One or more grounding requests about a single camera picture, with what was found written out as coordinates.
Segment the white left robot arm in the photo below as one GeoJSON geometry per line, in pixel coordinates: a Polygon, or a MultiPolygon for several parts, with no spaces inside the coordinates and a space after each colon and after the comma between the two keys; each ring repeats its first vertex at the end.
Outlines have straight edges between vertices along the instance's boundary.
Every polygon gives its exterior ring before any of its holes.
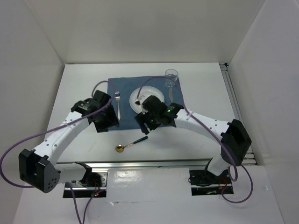
{"type": "Polygon", "coordinates": [[[60,183],[72,181],[81,186],[100,184],[101,176],[87,164],[75,161],[62,165],[58,160],[90,124],[94,124],[98,133],[119,125],[111,101],[111,96],[96,91],[92,98],[75,103],[64,122],[44,142],[19,154],[20,179],[43,193],[49,193],[60,183]]]}

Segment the silver table knife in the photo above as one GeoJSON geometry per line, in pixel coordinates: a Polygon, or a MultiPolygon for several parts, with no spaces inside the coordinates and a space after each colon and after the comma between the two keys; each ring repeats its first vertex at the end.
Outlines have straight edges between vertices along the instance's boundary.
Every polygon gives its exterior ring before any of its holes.
{"type": "Polygon", "coordinates": [[[169,89],[169,99],[170,99],[171,103],[174,102],[172,88],[169,89]]]}

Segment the gold spoon dark handle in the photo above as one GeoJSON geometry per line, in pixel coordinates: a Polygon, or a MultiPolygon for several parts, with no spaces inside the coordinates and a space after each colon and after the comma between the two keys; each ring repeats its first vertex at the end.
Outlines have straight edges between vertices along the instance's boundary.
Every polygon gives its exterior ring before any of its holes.
{"type": "Polygon", "coordinates": [[[142,138],[140,138],[140,139],[138,139],[138,140],[136,140],[136,141],[134,141],[134,142],[132,142],[128,145],[125,145],[125,146],[124,145],[117,145],[115,147],[115,150],[118,153],[122,153],[126,147],[132,146],[134,144],[137,144],[137,143],[142,142],[142,141],[147,140],[147,139],[148,139],[148,136],[145,136],[145,137],[142,137],[142,138]]]}

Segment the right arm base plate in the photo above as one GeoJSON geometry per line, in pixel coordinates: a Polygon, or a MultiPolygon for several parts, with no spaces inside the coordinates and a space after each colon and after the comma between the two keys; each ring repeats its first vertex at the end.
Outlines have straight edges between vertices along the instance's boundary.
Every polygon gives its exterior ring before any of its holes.
{"type": "Polygon", "coordinates": [[[232,181],[228,171],[225,170],[220,176],[215,176],[206,170],[190,170],[188,182],[191,185],[192,196],[212,196],[233,194],[232,181]]]}

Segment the clear drinking glass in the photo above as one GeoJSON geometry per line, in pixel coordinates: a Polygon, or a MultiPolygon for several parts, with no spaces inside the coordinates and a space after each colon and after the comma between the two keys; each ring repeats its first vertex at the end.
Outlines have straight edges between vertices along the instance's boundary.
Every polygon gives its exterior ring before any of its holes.
{"type": "Polygon", "coordinates": [[[175,82],[178,78],[178,72],[175,69],[168,69],[165,71],[164,75],[167,77],[165,85],[170,88],[175,86],[175,82]]]}

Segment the silver fork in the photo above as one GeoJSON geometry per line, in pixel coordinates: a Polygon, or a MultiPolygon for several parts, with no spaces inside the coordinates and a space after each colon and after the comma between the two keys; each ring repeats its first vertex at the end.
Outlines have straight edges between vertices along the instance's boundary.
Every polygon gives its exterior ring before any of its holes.
{"type": "Polygon", "coordinates": [[[119,91],[116,91],[115,92],[115,100],[117,102],[117,116],[118,116],[118,120],[121,119],[121,111],[120,111],[120,92],[119,91]]]}

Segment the blue cloth napkin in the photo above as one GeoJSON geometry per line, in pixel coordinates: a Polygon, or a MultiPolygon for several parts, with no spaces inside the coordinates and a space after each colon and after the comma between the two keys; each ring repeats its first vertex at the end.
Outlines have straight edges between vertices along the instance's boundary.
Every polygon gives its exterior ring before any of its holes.
{"type": "Polygon", "coordinates": [[[119,127],[112,127],[109,130],[132,130],[139,129],[139,125],[135,120],[136,112],[130,106],[129,98],[133,91],[140,88],[142,84],[142,90],[145,90],[146,86],[152,86],[160,90],[165,97],[165,104],[169,105],[171,103],[169,99],[169,88],[166,86],[165,78],[155,78],[150,81],[150,76],[144,77],[120,77],[120,78],[110,78],[107,93],[113,96],[116,91],[120,92],[120,112],[121,119],[119,121],[119,127]]]}

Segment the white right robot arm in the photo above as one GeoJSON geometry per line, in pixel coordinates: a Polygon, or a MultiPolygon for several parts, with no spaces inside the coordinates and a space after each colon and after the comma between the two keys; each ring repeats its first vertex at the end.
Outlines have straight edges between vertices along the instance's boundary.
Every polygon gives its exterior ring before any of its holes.
{"type": "Polygon", "coordinates": [[[135,119],[145,135],[160,126],[171,126],[198,133],[219,143],[220,155],[212,158],[204,171],[204,178],[209,183],[216,182],[229,167],[240,166],[251,146],[248,132],[237,119],[231,122],[212,119],[189,111],[180,104],[166,105],[153,95],[145,100],[136,99],[134,104],[141,109],[135,119]]]}

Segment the white round plate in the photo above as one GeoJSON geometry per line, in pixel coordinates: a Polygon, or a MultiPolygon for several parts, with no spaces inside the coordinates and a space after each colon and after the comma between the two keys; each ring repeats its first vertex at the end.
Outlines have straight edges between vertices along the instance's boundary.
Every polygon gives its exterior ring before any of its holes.
{"type": "Polygon", "coordinates": [[[140,91],[139,97],[137,97],[139,90],[140,88],[135,89],[129,97],[129,104],[132,110],[137,114],[142,112],[141,104],[150,96],[155,96],[164,103],[164,95],[159,89],[151,86],[144,86],[140,91]]]}

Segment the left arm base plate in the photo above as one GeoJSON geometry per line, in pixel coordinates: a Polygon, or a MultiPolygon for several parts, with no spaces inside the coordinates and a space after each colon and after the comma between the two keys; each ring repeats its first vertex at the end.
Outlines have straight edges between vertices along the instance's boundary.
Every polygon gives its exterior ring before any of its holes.
{"type": "Polygon", "coordinates": [[[71,181],[70,186],[76,198],[105,198],[107,196],[108,170],[98,169],[86,184],[80,181],[71,181]]]}

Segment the aluminium rail frame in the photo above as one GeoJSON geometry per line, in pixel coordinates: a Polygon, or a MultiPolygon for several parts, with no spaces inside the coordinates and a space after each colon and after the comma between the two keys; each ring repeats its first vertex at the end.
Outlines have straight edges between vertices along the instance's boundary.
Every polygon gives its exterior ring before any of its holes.
{"type": "MultiPolygon", "coordinates": [[[[218,63],[132,63],[68,64],[65,66],[49,121],[49,128],[60,125],[71,107],[90,97],[94,86],[107,90],[107,80],[116,77],[161,76],[168,69],[179,73],[186,107],[204,116],[223,121],[235,118],[235,105],[226,88],[218,63]]],[[[126,147],[143,136],[140,129],[97,133],[94,125],[81,132],[59,158],[59,163],[155,162],[207,160],[220,153],[213,140],[181,128],[161,127],[141,143],[126,147]]]]}

